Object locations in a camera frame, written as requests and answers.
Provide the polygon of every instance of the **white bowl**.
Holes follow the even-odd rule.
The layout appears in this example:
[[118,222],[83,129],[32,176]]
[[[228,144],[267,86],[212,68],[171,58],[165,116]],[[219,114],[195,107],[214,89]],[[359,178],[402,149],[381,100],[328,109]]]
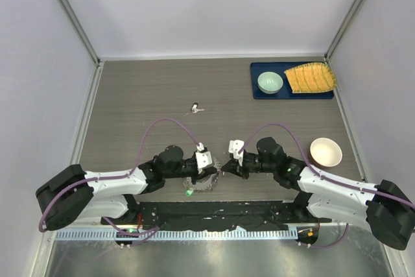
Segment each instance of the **white bowl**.
[[323,167],[334,167],[343,158],[342,149],[332,139],[318,138],[310,146],[310,154],[313,160]]
[[258,77],[258,87],[263,93],[274,94],[283,87],[283,79],[276,73],[266,71]]

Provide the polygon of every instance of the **perforated metal strip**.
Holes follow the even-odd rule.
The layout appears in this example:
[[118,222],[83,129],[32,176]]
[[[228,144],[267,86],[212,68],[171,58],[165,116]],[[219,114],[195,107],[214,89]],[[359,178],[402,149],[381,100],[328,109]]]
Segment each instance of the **perforated metal strip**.
[[[117,237],[117,231],[113,228],[64,228],[56,234],[55,241],[135,241],[146,238],[141,237]],[[263,240],[263,239],[297,239],[296,227],[288,230],[274,230],[265,232],[247,232],[243,228],[224,232],[183,232],[159,231],[150,240],[153,241],[183,241],[183,240]]]

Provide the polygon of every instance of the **white wall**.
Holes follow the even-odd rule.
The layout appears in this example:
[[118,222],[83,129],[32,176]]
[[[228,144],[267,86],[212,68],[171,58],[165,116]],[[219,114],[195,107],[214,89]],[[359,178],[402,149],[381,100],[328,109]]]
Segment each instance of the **white wall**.
[[0,0],[0,267],[29,275],[36,189],[69,162],[93,63],[57,0]]
[[325,53],[353,0],[69,0],[98,55]]
[[[366,173],[415,201],[415,1],[365,0],[333,56]],[[415,276],[415,237],[403,253]]]

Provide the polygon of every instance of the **gray wood surface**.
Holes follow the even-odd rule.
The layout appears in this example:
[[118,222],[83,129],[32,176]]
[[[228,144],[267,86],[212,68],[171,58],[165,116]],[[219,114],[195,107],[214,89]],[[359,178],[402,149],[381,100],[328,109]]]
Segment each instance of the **gray wood surface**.
[[[295,131],[307,150],[316,138],[335,140],[342,148],[343,160],[330,172],[360,180],[336,100],[255,100],[249,68],[258,61],[243,58],[106,62],[82,151],[82,167],[100,172],[131,168],[145,129],[161,117],[180,120],[220,163],[229,159],[226,152],[230,139],[246,140],[261,125],[280,122]],[[194,102],[205,111],[192,114],[190,107]],[[272,136],[287,154],[300,157],[291,137],[276,126],[258,133],[247,150],[255,151],[257,140],[266,136]],[[162,121],[150,131],[140,163],[172,144],[180,146],[186,158],[195,150],[195,144],[180,127]],[[137,199],[289,200],[296,194],[280,187],[271,174],[252,175],[248,180],[226,174],[212,192],[186,197],[182,180],[171,179],[163,189]]]

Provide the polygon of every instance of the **blue tray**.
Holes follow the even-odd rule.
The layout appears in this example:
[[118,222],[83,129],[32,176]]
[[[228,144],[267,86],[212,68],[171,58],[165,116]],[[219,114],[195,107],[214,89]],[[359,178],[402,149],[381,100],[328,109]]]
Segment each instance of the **blue tray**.
[[[293,93],[288,82],[287,76],[284,71],[292,67],[296,67],[302,64],[310,62],[271,62],[271,63],[252,63],[251,64],[251,81],[252,81],[252,93],[254,99],[265,100],[265,99],[332,99],[335,95],[333,91],[323,93]],[[275,94],[263,93],[258,87],[258,77],[265,71],[272,71],[277,73],[283,79],[283,87]]]

